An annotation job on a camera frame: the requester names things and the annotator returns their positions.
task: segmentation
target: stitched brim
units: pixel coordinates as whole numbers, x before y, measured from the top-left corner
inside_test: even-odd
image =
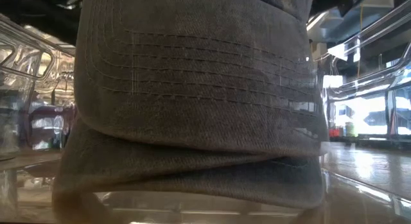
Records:
[[[178,191],[296,208],[322,200],[318,157],[168,148],[113,138],[77,120],[54,194]]]
[[[260,0],[84,0],[74,93],[113,137],[314,156],[328,133],[308,56],[305,21]]]

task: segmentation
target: wooden floor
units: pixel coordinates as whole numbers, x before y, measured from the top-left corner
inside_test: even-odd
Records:
[[[411,151],[375,150],[333,143],[323,168],[411,199]]]
[[[59,160],[60,157],[60,151],[23,151],[13,159],[0,161],[0,171],[51,162]]]

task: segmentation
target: gray cap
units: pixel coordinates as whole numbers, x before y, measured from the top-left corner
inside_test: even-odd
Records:
[[[54,196],[178,191],[298,208],[328,140],[312,0],[84,0]]]

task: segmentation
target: denim fabric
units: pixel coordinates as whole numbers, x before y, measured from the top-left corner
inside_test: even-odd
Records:
[[[84,0],[57,213],[70,194],[133,189],[318,205],[310,4]]]

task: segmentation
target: stitching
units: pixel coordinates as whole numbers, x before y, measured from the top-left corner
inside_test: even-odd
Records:
[[[92,24],[94,24],[94,16],[91,16],[92,17]],[[92,38],[92,36],[91,37],[89,37],[89,27],[90,26],[88,26],[87,27],[87,33],[86,33],[86,35],[85,35],[85,38],[86,38],[86,45],[85,45],[85,56],[84,56],[84,58],[85,58],[85,64],[86,64],[86,68],[85,68],[85,72],[86,72],[86,74],[87,74],[87,76],[88,76],[88,79],[89,79],[89,81],[91,82],[91,83],[93,83],[95,86],[97,86],[97,87],[99,87],[99,88],[101,88],[101,89],[105,89],[105,90],[108,90],[108,91],[111,91],[111,92],[122,92],[122,93],[127,93],[127,94],[130,94],[130,91],[127,91],[127,90],[117,90],[117,89],[112,89],[112,88],[110,88],[110,87],[105,87],[105,86],[102,86],[102,85],[98,85],[92,78],[91,78],[91,76],[89,75],[89,66],[88,66],[88,61],[87,61],[87,44],[88,44],[88,41],[90,40],[92,40],[92,39],[89,39],[89,38]],[[250,103],[250,102],[244,102],[244,101],[236,101],[236,100],[231,100],[231,99],[221,99],[221,98],[213,98],[213,97],[205,97],[205,96],[190,96],[190,95],[183,95],[183,94],[159,94],[159,93],[152,93],[152,92],[141,92],[141,91],[139,91],[139,92],[137,92],[136,94],[140,94],[140,95],[149,95],[149,96],[158,96],[159,98],[170,98],[170,99],[177,99],[177,98],[183,98],[183,99],[204,99],[204,100],[208,100],[208,101],[214,101],[214,102],[217,102],[217,101],[223,101],[223,102],[229,102],[229,103],[236,103],[236,104],[242,104],[242,105],[256,105],[256,106],[261,106],[261,107],[266,107],[266,108],[271,108],[271,109],[276,109],[276,110],[283,110],[283,111],[287,111],[287,112],[289,112],[289,113],[292,113],[292,114],[299,114],[299,115],[303,115],[303,116],[311,116],[311,117],[317,117],[317,115],[315,115],[315,114],[307,114],[307,113],[305,113],[305,112],[299,112],[299,111],[294,111],[294,110],[290,110],[290,109],[288,109],[288,108],[281,108],[281,107],[273,107],[273,106],[270,106],[270,105],[264,105],[264,104],[259,104],[259,103]]]
[[[257,93],[257,94],[264,94],[264,95],[269,95],[269,96],[274,96],[277,98],[282,98],[282,99],[288,99],[286,97],[282,97],[282,96],[278,96],[276,94],[272,94],[269,92],[263,92],[263,91],[259,91],[259,90],[250,90],[250,89],[242,89],[242,88],[237,88],[237,87],[225,87],[225,86],[221,86],[221,85],[214,85],[214,84],[210,84],[210,83],[197,83],[197,82],[167,82],[167,81],[159,81],[159,80],[135,80],[134,79],[134,75],[132,74],[132,79],[125,79],[125,78],[118,78],[115,76],[110,76],[108,74],[105,74],[103,72],[101,72],[100,70],[98,70],[98,68],[96,67],[96,65],[94,64],[94,60],[93,57],[91,55],[91,63],[93,64],[94,68],[96,71],[98,71],[100,74],[102,74],[103,76],[107,77],[107,78],[111,78],[113,80],[123,80],[123,81],[131,81],[132,84],[132,94],[134,93],[134,82],[141,82],[141,83],[165,83],[165,84],[170,84],[170,85],[201,85],[201,86],[209,86],[209,87],[214,87],[217,89],[232,89],[232,90],[241,90],[244,92],[253,92],[253,93]]]
[[[290,164],[285,164],[285,163],[282,163],[282,162],[277,162],[277,161],[275,161],[275,160],[271,160],[271,163],[278,164],[278,165],[282,165],[282,166],[287,166],[287,167],[289,167],[289,168],[295,168],[295,169],[301,169],[301,168],[305,168],[306,166],[308,166],[308,164],[305,164],[305,165],[302,165],[302,166],[292,166],[292,165],[290,165]]]
[[[113,64],[112,62],[108,61],[106,58],[103,58],[102,53],[101,53],[100,49],[98,48],[98,46],[97,46],[97,51],[98,51],[99,57],[100,57],[106,64],[108,64],[108,65],[110,65],[110,66],[113,66],[113,67],[121,67],[121,68],[129,68],[129,69],[131,69],[131,67],[128,66],[128,65]],[[266,70],[262,70],[262,69],[256,69],[256,68],[253,68],[253,67],[249,67],[249,66],[245,66],[245,65],[241,65],[241,64],[229,63],[229,62],[220,62],[220,61],[216,61],[216,60],[202,60],[202,59],[192,59],[192,58],[177,58],[177,57],[150,56],[150,55],[140,55],[140,54],[135,54],[135,55],[136,55],[136,56],[141,56],[141,57],[147,57],[147,58],[161,58],[161,59],[166,59],[166,60],[187,60],[187,61],[198,61],[198,62],[216,62],[216,63],[219,63],[219,64],[234,65],[234,66],[237,66],[237,67],[240,67],[240,68],[241,68],[241,67],[244,67],[244,68],[252,69],[252,70],[255,70],[255,71],[261,71],[261,72],[264,72],[264,73],[272,74],[272,75],[274,75],[274,76],[281,76],[280,74],[273,73],[273,72],[266,71]],[[289,77],[289,76],[281,76],[281,77],[287,78],[287,79],[289,79],[289,80],[295,81],[295,82],[300,83],[300,84],[307,84],[307,82],[301,82],[301,81],[296,80],[296,79],[294,79],[294,78],[291,78],[291,77]]]
[[[124,65],[114,65],[114,64],[110,63],[107,59],[102,58],[101,55],[100,55],[100,57],[101,57],[101,59],[102,59],[104,62],[106,62],[106,63],[108,63],[108,64],[110,64],[110,65],[113,65],[113,66],[115,66],[115,67],[125,67]],[[235,76],[235,75],[231,75],[231,74],[220,74],[220,73],[212,73],[212,72],[207,72],[207,71],[192,71],[192,70],[185,70],[185,69],[170,69],[170,68],[166,68],[166,69],[156,69],[156,68],[147,68],[147,67],[135,67],[134,69],[144,69],[144,70],[148,70],[148,71],[179,71],[179,72],[187,72],[187,73],[203,73],[203,74],[215,74],[215,75],[220,75],[220,76],[232,76],[232,77],[237,77],[237,78],[241,78],[241,79],[244,79],[244,80],[252,80],[252,81],[255,81],[255,82],[266,83],[266,84],[269,84],[269,85],[274,85],[274,86],[276,86],[276,87],[284,87],[284,88],[286,88],[286,89],[294,90],[294,91],[296,91],[296,92],[300,92],[300,93],[305,94],[305,95],[308,95],[308,96],[313,96],[313,95],[314,95],[314,94],[310,94],[310,93],[304,92],[304,91],[299,90],[299,89],[294,89],[294,88],[292,88],[292,87],[281,86],[281,85],[278,85],[278,84],[275,84],[275,83],[266,82],[266,81],[263,81],[263,80],[256,80],[256,79],[252,79],[252,78],[246,78],[246,77],[242,77],[242,76]],[[107,75],[107,74],[99,71],[98,68],[96,68],[96,70],[97,70],[100,74],[102,74],[102,75],[104,75],[104,76],[106,76],[106,77],[108,77],[108,78],[112,78],[112,79],[114,79],[114,80],[124,80],[124,81],[132,81],[132,80],[133,80],[133,81],[135,81],[134,79],[130,80],[130,79],[126,79],[126,78],[117,78],[117,77],[113,77],[113,76]],[[175,83],[175,84],[178,84],[178,83],[180,83],[180,82],[161,82],[161,81],[157,81],[157,83]],[[211,84],[205,84],[205,85],[224,88],[224,86],[221,86],[221,85],[211,85]]]
[[[106,3],[105,3],[105,14],[106,14],[106,11],[107,11],[107,5],[108,5],[108,1],[109,0],[106,0]],[[111,13],[112,13],[112,15],[114,15],[114,0],[112,0],[112,5],[111,5],[111,8],[112,8],[112,11],[111,11]],[[104,25],[103,25],[103,32],[104,32],[104,37],[105,37],[105,25],[106,25],[106,23],[104,22]],[[230,52],[230,51],[219,51],[219,50],[214,50],[214,49],[207,49],[207,48],[199,48],[199,47],[186,47],[186,46],[171,46],[171,45],[167,45],[167,46],[163,46],[163,45],[160,45],[160,44],[130,44],[130,43],[128,43],[128,42],[124,42],[124,41],[122,41],[122,40],[120,40],[120,39],[117,39],[115,36],[114,36],[114,27],[113,27],[113,21],[111,21],[111,30],[112,30],[112,38],[114,38],[114,42],[119,42],[119,43],[122,43],[122,44],[126,44],[126,45],[132,45],[132,46],[152,46],[152,47],[159,47],[159,48],[170,48],[170,49],[188,49],[188,50],[190,50],[190,49],[193,49],[193,50],[199,50],[199,51],[210,51],[210,52],[214,52],[214,53],[221,53],[221,54],[228,54],[228,55],[235,55],[235,56],[240,56],[241,58],[243,58],[243,57],[245,57],[245,58],[249,58],[249,59],[251,59],[251,60],[259,60],[259,61],[261,61],[261,62],[264,62],[264,63],[267,63],[267,64],[271,64],[271,65],[274,65],[274,66],[279,66],[277,63],[274,63],[274,62],[269,62],[269,61],[267,61],[267,60],[263,60],[263,59],[261,59],[261,58],[256,58],[256,57],[253,57],[253,56],[248,56],[248,55],[245,55],[245,54],[241,54],[241,53],[234,53],[234,52]],[[150,36],[150,35],[152,35],[152,36],[156,36],[156,37],[178,37],[177,35],[162,35],[162,34],[154,34],[154,33],[137,33],[137,34],[139,34],[139,35],[148,35],[148,36]],[[114,53],[116,53],[116,54],[119,54],[119,55],[129,55],[130,53],[121,53],[121,52],[119,52],[119,51],[113,51]],[[292,68],[289,68],[289,67],[284,67],[285,69],[287,69],[287,70],[290,70],[290,71],[293,71],[293,72],[295,72],[295,73],[297,73],[297,74],[301,74],[301,75],[307,75],[307,76],[309,76],[309,75],[311,75],[311,73],[302,73],[302,72],[299,72],[299,71],[296,71],[295,69],[292,69]]]
[[[247,47],[247,48],[249,48],[249,49],[253,49],[253,50],[256,50],[256,51],[260,51],[260,52],[262,52],[262,53],[267,53],[267,54],[272,55],[272,56],[274,56],[274,57],[276,57],[276,58],[282,58],[282,59],[287,60],[287,61],[289,61],[289,62],[291,62],[291,63],[293,63],[293,64],[306,64],[306,62],[295,62],[295,61],[290,60],[290,59],[288,59],[288,58],[286,58],[286,57],[283,57],[283,56],[280,56],[280,55],[271,53],[271,52],[266,51],[266,50],[264,50],[264,49],[259,49],[259,48],[252,47],[252,46],[249,46],[249,45],[246,45],[246,44],[239,44],[239,43],[235,43],[235,42],[230,42],[230,41],[227,41],[227,40],[220,40],[220,39],[207,38],[207,37],[197,37],[197,36],[194,36],[194,35],[168,35],[168,34],[161,34],[161,33],[143,33],[143,32],[138,32],[138,31],[135,31],[135,30],[130,30],[130,29],[127,29],[127,27],[123,25],[123,17],[121,16],[121,15],[123,14],[123,0],[119,0],[119,7],[120,7],[119,22],[120,22],[120,24],[122,25],[122,27],[124,28],[124,30],[125,30],[126,32],[136,33],[136,34],[140,34],[140,35],[152,35],[152,36],[163,36],[163,37],[176,37],[176,38],[192,38],[192,39],[200,39],[200,40],[212,40],[212,41],[215,41],[215,42],[222,42],[222,43],[226,43],[226,44],[232,44],[232,45],[235,45],[235,46]]]

